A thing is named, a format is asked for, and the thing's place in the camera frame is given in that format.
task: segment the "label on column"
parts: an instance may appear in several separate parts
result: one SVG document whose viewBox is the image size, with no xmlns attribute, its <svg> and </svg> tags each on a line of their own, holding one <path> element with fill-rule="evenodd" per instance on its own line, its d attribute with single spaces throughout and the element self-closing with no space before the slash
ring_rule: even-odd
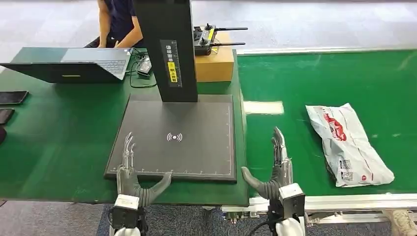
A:
<svg viewBox="0 0 417 236">
<path fill-rule="evenodd" d="M 176 40 L 161 40 L 162 54 L 164 55 L 165 69 L 170 87 L 182 88 L 181 71 Z"/>
</svg>

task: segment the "red printed logo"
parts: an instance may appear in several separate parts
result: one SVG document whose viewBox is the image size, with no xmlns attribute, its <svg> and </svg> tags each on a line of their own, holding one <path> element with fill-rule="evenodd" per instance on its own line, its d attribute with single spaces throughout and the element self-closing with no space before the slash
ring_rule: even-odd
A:
<svg viewBox="0 0 417 236">
<path fill-rule="evenodd" d="M 328 122 L 333 137 L 339 141 L 346 141 L 346 134 L 343 133 L 343 126 L 335 118 L 331 118 L 328 113 L 324 113 L 324 117 Z"/>
</svg>

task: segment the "black vertical column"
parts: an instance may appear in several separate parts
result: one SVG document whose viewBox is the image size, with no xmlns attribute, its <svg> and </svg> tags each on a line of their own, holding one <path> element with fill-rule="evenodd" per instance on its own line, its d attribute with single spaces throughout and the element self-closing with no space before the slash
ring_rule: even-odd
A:
<svg viewBox="0 0 417 236">
<path fill-rule="evenodd" d="M 164 102 L 197 102 L 190 0 L 133 0 Z"/>
</svg>

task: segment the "smartphone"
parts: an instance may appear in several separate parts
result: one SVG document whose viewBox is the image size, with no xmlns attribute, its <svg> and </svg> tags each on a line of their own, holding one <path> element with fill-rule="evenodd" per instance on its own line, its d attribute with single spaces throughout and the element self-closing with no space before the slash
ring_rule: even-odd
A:
<svg viewBox="0 0 417 236">
<path fill-rule="evenodd" d="M 14 109 L 0 109 L 0 125 L 5 125 L 12 118 Z"/>
<path fill-rule="evenodd" d="M 0 105 L 20 104 L 28 93 L 28 91 L 0 92 Z"/>
</svg>

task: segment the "cardboard box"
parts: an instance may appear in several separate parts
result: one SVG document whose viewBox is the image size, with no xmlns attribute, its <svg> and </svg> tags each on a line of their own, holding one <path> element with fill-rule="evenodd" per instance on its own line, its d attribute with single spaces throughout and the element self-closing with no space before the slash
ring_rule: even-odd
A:
<svg viewBox="0 0 417 236">
<path fill-rule="evenodd" d="M 216 39 L 222 43 L 232 42 L 227 32 L 218 32 Z M 198 82 L 231 81 L 235 59 L 231 46 L 212 48 L 209 56 L 195 57 Z"/>
</svg>

